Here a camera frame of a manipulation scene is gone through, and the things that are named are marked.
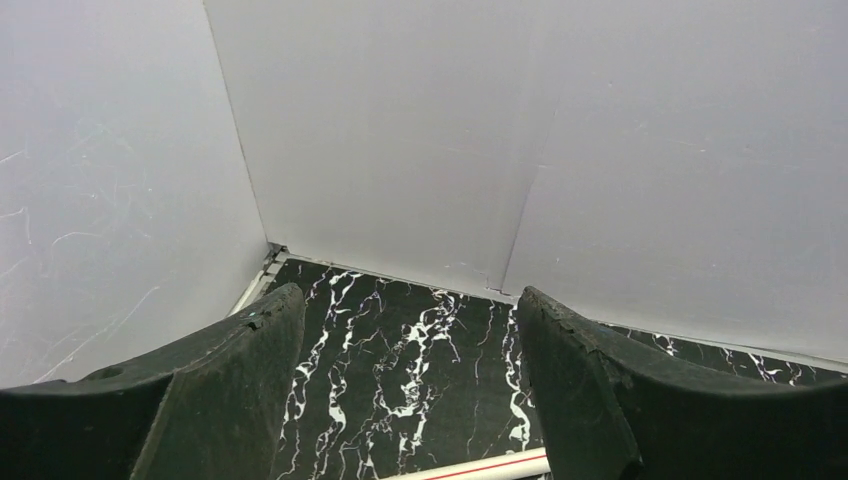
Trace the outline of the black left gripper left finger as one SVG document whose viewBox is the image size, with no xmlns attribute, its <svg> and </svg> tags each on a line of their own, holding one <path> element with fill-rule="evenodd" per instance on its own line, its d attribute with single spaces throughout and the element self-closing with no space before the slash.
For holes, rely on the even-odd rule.
<svg viewBox="0 0 848 480">
<path fill-rule="evenodd" d="M 1 393 L 5 479 L 268 479 L 304 340 L 289 283 L 69 382 Z"/>
</svg>

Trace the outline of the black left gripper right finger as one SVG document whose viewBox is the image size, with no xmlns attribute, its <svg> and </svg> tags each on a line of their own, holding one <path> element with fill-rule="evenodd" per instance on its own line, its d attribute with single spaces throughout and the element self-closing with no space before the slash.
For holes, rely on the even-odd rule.
<svg viewBox="0 0 848 480">
<path fill-rule="evenodd" d="M 557 479 L 843 479 L 847 384 L 789 386 L 670 356 L 535 287 L 516 321 Z"/>
</svg>

